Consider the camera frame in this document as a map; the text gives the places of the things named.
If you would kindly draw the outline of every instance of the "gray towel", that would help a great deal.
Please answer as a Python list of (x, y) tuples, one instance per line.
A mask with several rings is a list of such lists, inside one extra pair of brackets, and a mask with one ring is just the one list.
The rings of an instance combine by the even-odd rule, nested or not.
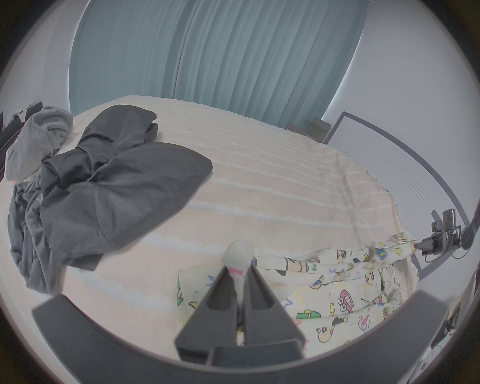
[(7, 152), (5, 177), (24, 181), (54, 156), (73, 128), (72, 115), (57, 107), (45, 107), (29, 118)]

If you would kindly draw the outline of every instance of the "teal curtain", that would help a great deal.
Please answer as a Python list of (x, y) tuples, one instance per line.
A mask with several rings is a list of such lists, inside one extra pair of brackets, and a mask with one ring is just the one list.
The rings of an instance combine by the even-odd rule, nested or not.
[(169, 97), (286, 128), (321, 118), (368, 0), (92, 0), (72, 50), (78, 114), (125, 95)]

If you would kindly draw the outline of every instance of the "black curved bar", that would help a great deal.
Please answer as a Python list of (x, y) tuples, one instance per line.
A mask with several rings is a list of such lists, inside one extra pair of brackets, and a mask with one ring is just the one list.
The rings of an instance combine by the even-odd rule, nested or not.
[(444, 323), (448, 307), (415, 292), (367, 334), (322, 356), (265, 368), (225, 369), (149, 355), (122, 342), (58, 295), (33, 310), (46, 341), (82, 384), (122, 383), (395, 383), (417, 363)]

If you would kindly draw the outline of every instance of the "bed sheet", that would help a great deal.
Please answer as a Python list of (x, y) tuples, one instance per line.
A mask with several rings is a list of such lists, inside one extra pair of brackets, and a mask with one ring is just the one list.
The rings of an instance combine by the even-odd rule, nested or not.
[[(178, 358), (173, 342), (179, 271), (217, 263), (239, 238), (254, 244), (256, 252), (295, 259), (339, 244), (363, 248), (402, 231), (390, 193), (349, 156), (290, 131), (191, 102), (126, 96), (103, 104), (74, 118), (73, 132), (59, 153), (73, 149), (88, 123), (115, 104), (155, 112), (158, 141), (197, 151), (214, 166), (177, 215), (105, 255), (94, 272), (66, 270), (63, 294), (100, 326), (151, 353)], [(4, 180), (0, 195), (0, 293), (9, 296), (10, 307), (42, 344), (31, 308), (48, 297), (29, 291), (16, 270), (6, 226), (12, 184)], [(397, 273), (409, 296), (418, 278), (406, 262)]]

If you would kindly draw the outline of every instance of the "dark gray clothing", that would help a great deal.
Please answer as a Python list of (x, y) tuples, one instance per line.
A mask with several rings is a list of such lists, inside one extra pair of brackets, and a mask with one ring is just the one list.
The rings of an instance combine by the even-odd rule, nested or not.
[(152, 130), (156, 137), (154, 119), (137, 107), (109, 108), (77, 148), (46, 160), (40, 176), (15, 187), (8, 229), (29, 288), (58, 293), (62, 268), (148, 233), (182, 209), (210, 174), (211, 161), (188, 148), (145, 144)]
[(57, 107), (45, 107), (30, 117), (17, 140), (8, 149), (5, 163), (7, 180), (22, 182), (54, 156), (73, 128), (72, 115)]

